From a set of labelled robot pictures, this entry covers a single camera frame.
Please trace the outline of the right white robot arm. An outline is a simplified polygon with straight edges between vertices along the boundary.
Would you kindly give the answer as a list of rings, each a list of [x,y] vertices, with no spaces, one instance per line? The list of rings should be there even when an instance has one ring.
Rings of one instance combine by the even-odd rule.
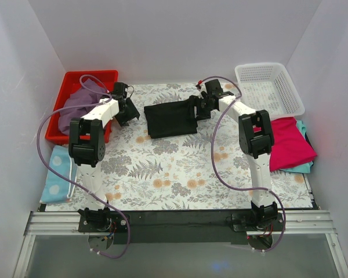
[[[278,217],[276,197],[271,192],[270,155],[274,145],[269,113],[257,111],[242,103],[240,95],[226,92],[217,79],[199,81],[196,84],[199,95],[193,97],[197,118],[209,119],[213,110],[229,116],[238,124],[238,140],[246,155],[251,172],[252,187],[239,191],[252,192],[250,212],[237,220],[245,227],[264,230]]]

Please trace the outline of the black t shirt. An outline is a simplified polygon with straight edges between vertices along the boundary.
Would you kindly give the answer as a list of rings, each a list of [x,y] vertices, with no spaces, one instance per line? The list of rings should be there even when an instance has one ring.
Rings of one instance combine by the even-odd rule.
[[[144,107],[148,134],[152,139],[197,133],[197,121],[187,121],[188,101]]]

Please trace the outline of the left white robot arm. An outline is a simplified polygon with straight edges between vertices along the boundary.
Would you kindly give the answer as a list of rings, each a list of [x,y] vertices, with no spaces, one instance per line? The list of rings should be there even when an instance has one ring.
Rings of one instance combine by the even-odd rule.
[[[102,182],[101,162],[106,153],[104,135],[106,126],[113,118],[121,126],[127,126],[140,114],[128,93],[130,86],[116,82],[113,91],[102,97],[97,106],[80,118],[70,121],[68,151],[77,165],[82,180],[82,187],[87,193],[85,208],[78,212],[85,218],[85,223],[100,232],[114,233],[119,222],[126,220],[107,207],[107,197]]]

